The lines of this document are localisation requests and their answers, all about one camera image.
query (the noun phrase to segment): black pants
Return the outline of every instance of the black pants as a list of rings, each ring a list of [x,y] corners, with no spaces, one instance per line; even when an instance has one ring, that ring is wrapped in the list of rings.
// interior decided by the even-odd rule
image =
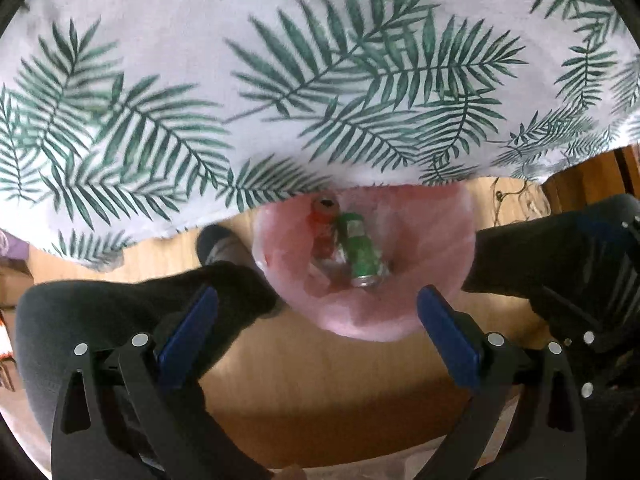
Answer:
[[[583,213],[619,225],[631,223],[640,205],[621,195]],[[576,228],[578,216],[551,216],[478,232],[476,259],[463,288],[526,298],[544,283],[570,297],[591,265],[587,237]],[[192,378],[198,378],[243,328],[274,306],[274,293],[252,270],[222,262],[137,285],[57,282],[30,289],[18,306],[16,354],[31,408],[45,434],[51,435],[66,362],[79,342],[94,349],[114,348],[137,332],[153,332],[203,284],[217,290],[220,313],[193,369]],[[204,412],[204,402],[198,402]]]
[[[216,289],[219,304],[216,323],[191,372],[191,379],[197,379],[242,329],[274,307],[275,293],[252,270],[219,262],[135,285],[54,282],[28,290],[17,309],[15,354],[45,435],[51,438],[66,364],[78,343],[94,350],[116,348],[137,332],[152,333],[163,318],[184,309],[203,285]]]

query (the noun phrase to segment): wooden cabinet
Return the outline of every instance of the wooden cabinet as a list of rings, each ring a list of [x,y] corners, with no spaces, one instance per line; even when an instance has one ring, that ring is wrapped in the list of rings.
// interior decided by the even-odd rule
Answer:
[[[576,211],[600,200],[629,193],[640,198],[638,145],[606,152],[548,179],[543,190],[551,211]]]

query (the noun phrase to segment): person's knee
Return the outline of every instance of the person's knee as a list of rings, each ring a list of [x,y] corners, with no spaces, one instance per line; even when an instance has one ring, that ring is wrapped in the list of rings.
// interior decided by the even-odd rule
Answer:
[[[15,337],[37,341],[43,333],[51,333],[54,327],[64,322],[69,301],[69,282],[44,283],[28,289],[20,298],[16,308]]]

